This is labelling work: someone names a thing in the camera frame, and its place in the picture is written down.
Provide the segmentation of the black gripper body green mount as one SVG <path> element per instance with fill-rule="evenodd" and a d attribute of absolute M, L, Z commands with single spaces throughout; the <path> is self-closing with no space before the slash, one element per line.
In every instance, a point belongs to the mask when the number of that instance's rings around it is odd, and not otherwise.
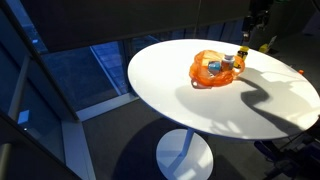
<path fill-rule="evenodd" d="M 248 42 L 254 28 L 264 30 L 269 22 L 270 12 L 268 10 L 254 10 L 243 20 L 243 41 Z"/>

